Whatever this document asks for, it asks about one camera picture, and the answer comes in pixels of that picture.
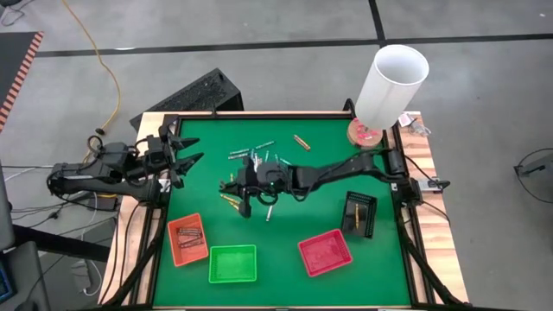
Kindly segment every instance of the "small container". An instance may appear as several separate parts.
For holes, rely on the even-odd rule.
[[[209,282],[254,282],[257,280],[255,245],[212,246]]]
[[[297,246],[309,276],[318,276],[353,261],[339,229],[306,239]]]
[[[198,213],[167,223],[175,267],[207,257],[206,235]]]
[[[377,198],[348,191],[342,213],[341,230],[345,235],[372,238],[377,214]]]

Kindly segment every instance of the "white cylinder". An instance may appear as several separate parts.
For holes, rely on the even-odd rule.
[[[414,48],[381,48],[355,103],[357,118],[371,130],[390,128],[428,75],[429,63]]]

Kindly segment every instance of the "black box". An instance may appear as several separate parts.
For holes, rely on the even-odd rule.
[[[218,69],[200,77],[147,111],[243,111],[240,90]],[[142,113],[129,122],[138,131]]]
[[[342,233],[372,238],[376,213],[377,198],[348,191],[342,213]]]

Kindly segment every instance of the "green bin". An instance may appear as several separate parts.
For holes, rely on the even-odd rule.
[[[257,280],[255,245],[212,246],[209,252],[209,282],[254,282]]]

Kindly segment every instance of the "pink object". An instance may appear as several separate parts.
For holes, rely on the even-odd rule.
[[[353,261],[339,229],[308,238],[297,246],[309,276],[318,276]]]

